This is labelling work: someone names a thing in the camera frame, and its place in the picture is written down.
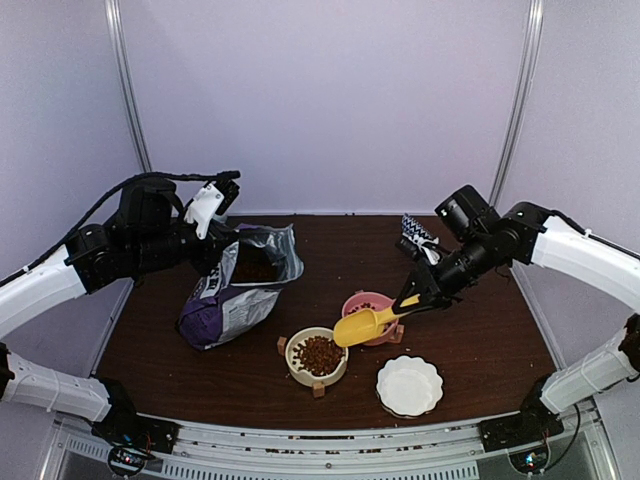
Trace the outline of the yellow plastic scoop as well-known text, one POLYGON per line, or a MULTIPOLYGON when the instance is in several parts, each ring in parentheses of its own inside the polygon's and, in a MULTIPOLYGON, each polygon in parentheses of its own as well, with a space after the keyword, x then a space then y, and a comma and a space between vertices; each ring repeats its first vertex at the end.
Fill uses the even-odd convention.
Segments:
POLYGON ((343 304, 342 318, 333 328, 335 343, 340 347, 399 344, 404 336, 404 326, 399 323, 400 318, 393 315, 393 302, 393 299, 376 292, 361 291, 349 297, 343 304), (378 308, 348 313, 348 309, 359 302, 372 302, 378 308))

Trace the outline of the purple pet food bag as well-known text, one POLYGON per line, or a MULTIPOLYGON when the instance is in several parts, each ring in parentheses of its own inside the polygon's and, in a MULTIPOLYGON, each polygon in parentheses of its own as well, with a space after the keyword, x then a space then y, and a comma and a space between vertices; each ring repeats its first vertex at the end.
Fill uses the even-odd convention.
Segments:
POLYGON ((285 285, 300 278, 304 263, 296 251, 295 230, 285 227, 241 224, 238 239, 223 251, 211 274, 196 284, 184 304, 175 328, 199 351, 227 343, 266 319, 285 285), (263 250, 277 267, 274 282, 231 282, 242 245, 263 250))

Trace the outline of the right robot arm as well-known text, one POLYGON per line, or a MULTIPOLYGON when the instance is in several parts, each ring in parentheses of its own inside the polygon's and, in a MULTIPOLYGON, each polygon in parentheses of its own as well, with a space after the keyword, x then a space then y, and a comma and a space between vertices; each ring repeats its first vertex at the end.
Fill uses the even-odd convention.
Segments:
POLYGON ((535 440, 552 418, 574 404, 623 380, 638 379, 637 253, 589 233, 558 210, 530 202, 499 215, 471 185, 455 191, 436 213, 460 246, 436 264, 416 263, 394 301, 395 314, 447 308, 482 275, 513 263, 572 277, 632 311, 611 340, 535 384, 513 419, 512 430, 519 440, 535 440))

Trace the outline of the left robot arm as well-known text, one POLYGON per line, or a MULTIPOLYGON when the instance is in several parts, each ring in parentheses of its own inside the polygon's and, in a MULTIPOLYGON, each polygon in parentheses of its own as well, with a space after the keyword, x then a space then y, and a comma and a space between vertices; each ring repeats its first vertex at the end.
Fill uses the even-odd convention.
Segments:
MULTIPOLYGON (((233 241, 221 218, 239 194, 239 176, 151 172, 122 181, 89 210, 95 213, 118 195, 117 210, 105 223, 83 216, 44 254, 2 280, 1 334, 120 279, 139 280, 183 262, 208 275, 233 241)), ((123 444, 144 433, 119 382, 74 377, 7 347, 1 349, 1 399, 104 425, 123 444)))

